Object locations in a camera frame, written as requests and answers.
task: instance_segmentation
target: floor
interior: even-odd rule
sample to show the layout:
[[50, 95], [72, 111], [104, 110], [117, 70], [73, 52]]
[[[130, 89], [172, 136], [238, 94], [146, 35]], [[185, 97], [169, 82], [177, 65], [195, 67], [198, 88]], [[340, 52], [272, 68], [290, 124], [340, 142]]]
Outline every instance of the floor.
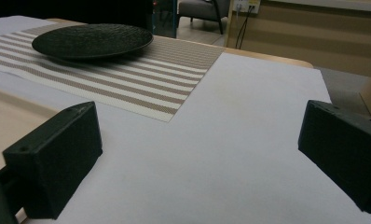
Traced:
[[[224, 31], [227, 27], [227, 19], [222, 19]], [[224, 36], [220, 35], [217, 22], [181, 18], [177, 29], [177, 38], [203, 44], [224, 46]], [[368, 77], [331, 70], [323, 67], [315, 67], [322, 72], [323, 80], [333, 105], [347, 109], [366, 119], [371, 115], [366, 108], [360, 90]]]

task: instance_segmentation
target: wall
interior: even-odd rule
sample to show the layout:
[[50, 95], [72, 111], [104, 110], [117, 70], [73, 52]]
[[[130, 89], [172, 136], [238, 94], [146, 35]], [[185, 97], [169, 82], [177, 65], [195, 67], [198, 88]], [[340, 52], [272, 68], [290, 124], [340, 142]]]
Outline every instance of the wall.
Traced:
[[[235, 48], [244, 20], [230, 15], [227, 47]], [[241, 49], [371, 77], [371, 12], [263, 0]]]

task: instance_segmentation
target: table runner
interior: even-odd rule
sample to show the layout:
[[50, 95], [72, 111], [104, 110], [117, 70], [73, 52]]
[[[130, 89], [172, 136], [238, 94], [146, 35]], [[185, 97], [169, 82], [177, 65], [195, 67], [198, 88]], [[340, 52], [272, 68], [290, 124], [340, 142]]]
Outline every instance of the table runner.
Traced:
[[170, 121], [224, 48], [154, 36], [146, 48], [94, 62], [49, 58], [32, 48], [38, 35], [75, 22], [0, 35], [0, 71]]

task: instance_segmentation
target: chair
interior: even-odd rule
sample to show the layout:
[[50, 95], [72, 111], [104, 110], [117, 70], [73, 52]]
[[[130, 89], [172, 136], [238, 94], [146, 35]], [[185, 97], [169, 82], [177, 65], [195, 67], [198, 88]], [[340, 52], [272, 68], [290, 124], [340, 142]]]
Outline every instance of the chair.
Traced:
[[221, 19], [228, 16], [230, 0], [181, 0], [177, 14], [177, 27], [181, 17], [194, 18], [205, 21], [217, 21], [221, 35], [223, 24]]

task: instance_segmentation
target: black round tray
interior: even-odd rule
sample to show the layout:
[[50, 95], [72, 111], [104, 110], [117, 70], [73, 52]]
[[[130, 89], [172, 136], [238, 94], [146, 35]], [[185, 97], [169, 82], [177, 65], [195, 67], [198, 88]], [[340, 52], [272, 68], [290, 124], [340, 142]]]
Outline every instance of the black round tray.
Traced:
[[44, 33], [32, 47], [51, 57], [84, 60], [113, 57], [143, 48], [153, 35], [139, 27], [123, 24], [87, 24]]

